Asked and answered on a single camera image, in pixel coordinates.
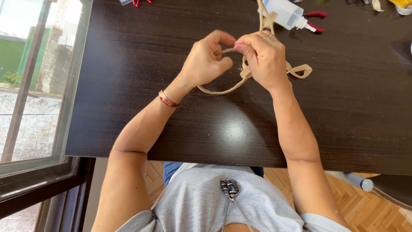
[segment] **plastic squeeze bottle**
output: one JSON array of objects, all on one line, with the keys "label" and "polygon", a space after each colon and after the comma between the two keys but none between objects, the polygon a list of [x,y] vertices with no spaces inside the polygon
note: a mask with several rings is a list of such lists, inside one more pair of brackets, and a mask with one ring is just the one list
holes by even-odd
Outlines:
[{"label": "plastic squeeze bottle", "polygon": [[303,17],[303,9],[288,0],[263,0],[263,5],[269,14],[273,11],[278,13],[275,23],[288,30],[296,27],[298,29],[306,28],[312,32],[316,31],[315,28],[307,24],[308,20]]}]

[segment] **bracelet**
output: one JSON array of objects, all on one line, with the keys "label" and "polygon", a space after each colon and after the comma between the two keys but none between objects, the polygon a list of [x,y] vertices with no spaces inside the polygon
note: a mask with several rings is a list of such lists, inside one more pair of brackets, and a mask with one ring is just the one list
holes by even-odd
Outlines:
[{"label": "bracelet", "polygon": [[180,104],[174,103],[172,100],[166,97],[166,95],[164,95],[163,93],[163,90],[159,92],[159,97],[160,97],[160,101],[162,101],[164,104],[170,107],[178,108],[180,106]]}]

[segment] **wooden floor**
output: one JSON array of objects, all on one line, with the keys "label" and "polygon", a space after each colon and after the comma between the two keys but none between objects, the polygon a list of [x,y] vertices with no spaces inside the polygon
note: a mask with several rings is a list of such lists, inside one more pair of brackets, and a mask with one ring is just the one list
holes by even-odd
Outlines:
[{"label": "wooden floor", "polygon": [[[264,178],[278,187],[294,208],[288,170],[264,168],[264,171]],[[357,174],[366,178],[375,175]],[[399,208],[394,204],[335,177],[327,177],[335,201],[353,232],[412,232],[412,225],[399,213]],[[146,185],[150,202],[153,204],[164,190],[163,162],[147,162]]]}]

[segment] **blue jeans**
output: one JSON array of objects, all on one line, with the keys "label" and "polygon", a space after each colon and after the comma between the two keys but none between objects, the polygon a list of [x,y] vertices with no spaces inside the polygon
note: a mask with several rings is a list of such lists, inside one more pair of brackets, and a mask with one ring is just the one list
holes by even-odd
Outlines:
[{"label": "blue jeans", "polygon": [[[163,182],[164,186],[167,187],[167,185],[170,182],[170,178],[173,176],[173,174],[180,168],[180,166],[183,163],[181,162],[164,162],[163,165]],[[260,176],[263,177],[263,167],[250,167],[252,171]]]}]

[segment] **gray ribbed shirt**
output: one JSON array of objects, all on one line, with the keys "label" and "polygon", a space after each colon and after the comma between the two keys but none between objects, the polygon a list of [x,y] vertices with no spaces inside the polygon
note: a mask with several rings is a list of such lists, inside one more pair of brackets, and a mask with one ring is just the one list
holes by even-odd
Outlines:
[{"label": "gray ribbed shirt", "polygon": [[[272,183],[253,173],[250,167],[185,163],[173,175],[152,210],[132,217],[117,232],[217,232],[223,226],[227,197],[221,179],[241,185],[235,197],[250,225],[260,232],[350,232],[323,216],[298,215]],[[226,224],[243,223],[233,202]]]}]

